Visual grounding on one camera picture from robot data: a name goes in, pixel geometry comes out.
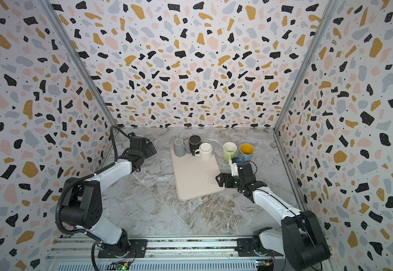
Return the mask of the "light green mug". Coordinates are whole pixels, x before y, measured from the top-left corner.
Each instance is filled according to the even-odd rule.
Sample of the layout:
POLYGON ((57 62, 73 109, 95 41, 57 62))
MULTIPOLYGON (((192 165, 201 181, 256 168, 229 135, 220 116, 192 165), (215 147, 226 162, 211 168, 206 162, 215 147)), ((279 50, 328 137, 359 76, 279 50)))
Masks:
POLYGON ((226 142, 223 145, 223 158, 226 162, 229 162, 232 158, 237 156, 238 147, 233 142, 226 142))

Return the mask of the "blue butterfly mug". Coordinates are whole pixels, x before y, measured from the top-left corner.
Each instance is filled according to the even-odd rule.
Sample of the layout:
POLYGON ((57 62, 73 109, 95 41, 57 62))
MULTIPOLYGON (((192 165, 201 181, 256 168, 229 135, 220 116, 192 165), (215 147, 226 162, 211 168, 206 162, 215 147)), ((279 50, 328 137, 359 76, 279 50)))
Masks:
POLYGON ((238 158, 240 161, 251 161, 254 154, 254 147, 251 144, 244 143, 239 148, 238 158))

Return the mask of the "black mug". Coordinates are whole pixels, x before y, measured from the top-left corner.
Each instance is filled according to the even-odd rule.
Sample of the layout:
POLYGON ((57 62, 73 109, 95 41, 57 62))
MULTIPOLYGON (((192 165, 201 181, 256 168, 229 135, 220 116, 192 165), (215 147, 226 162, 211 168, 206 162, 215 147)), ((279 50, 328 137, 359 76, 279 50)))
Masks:
POLYGON ((195 151, 199 149, 202 144, 202 139, 199 135, 191 135, 188 139, 189 149, 192 156, 195 156, 195 151))

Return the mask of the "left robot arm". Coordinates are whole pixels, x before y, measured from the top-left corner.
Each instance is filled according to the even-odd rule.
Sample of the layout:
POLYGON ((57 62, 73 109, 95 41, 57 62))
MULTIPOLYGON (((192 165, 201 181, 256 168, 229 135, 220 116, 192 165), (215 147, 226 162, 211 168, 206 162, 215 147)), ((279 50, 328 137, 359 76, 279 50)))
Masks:
POLYGON ((130 253, 128 234, 103 215, 102 193, 119 179, 141 169, 144 161, 156 154, 153 143, 131 133, 130 146, 119 155, 112 139, 114 161, 81 178, 64 183, 55 211, 55 223, 66 235, 82 233, 101 245, 106 254, 123 257, 130 253))

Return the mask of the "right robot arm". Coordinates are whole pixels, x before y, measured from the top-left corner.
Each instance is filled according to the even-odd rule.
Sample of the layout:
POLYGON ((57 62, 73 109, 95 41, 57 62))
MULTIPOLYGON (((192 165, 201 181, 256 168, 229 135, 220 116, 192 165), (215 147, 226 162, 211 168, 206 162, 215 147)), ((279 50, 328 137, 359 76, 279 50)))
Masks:
POLYGON ((330 258, 330 249, 315 213, 295 208, 275 195, 266 183, 257 180, 253 161, 233 158, 230 166, 230 173, 216 176, 219 187, 237 189, 279 224, 277 229, 262 228, 254 231, 252 238, 238 239, 236 251, 240 256, 280 254, 296 271, 313 268, 330 258))

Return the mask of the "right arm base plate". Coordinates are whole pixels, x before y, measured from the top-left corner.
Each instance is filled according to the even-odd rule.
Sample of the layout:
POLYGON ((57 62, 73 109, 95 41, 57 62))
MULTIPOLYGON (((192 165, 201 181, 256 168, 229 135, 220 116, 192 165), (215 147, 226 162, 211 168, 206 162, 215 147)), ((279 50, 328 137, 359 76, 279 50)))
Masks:
POLYGON ((253 238, 238 238, 235 251, 239 257, 272 257, 283 256, 273 250, 268 250, 257 245, 253 238))

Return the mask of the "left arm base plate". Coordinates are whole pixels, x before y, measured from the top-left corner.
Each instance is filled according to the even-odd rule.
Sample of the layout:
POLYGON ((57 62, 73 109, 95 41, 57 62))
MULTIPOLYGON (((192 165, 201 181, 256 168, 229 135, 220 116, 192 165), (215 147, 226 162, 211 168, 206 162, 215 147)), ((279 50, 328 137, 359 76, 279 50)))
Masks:
POLYGON ((98 253, 100 259, 132 259, 144 258, 147 248, 147 239, 126 239, 118 244, 102 244, 98 253))

